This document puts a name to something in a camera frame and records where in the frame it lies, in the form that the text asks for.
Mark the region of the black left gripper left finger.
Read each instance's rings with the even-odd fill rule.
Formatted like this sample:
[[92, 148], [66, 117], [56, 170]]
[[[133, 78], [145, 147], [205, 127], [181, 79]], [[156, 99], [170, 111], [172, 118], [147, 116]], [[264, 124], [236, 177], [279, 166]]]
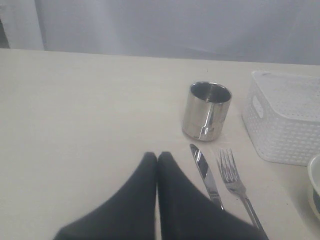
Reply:
[[157, 157], [143, 155], [126, 183], [105, 203], [62, 227], [56, 240], [154, 240]]

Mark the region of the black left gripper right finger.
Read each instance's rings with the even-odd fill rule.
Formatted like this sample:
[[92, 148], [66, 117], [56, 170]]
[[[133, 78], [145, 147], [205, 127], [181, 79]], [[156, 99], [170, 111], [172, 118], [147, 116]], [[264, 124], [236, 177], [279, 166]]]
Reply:
[[170, 152], [157, 162], [157, 188], [164, 240], [262, 240], [254, 226], [215, 206], [187, 178]]

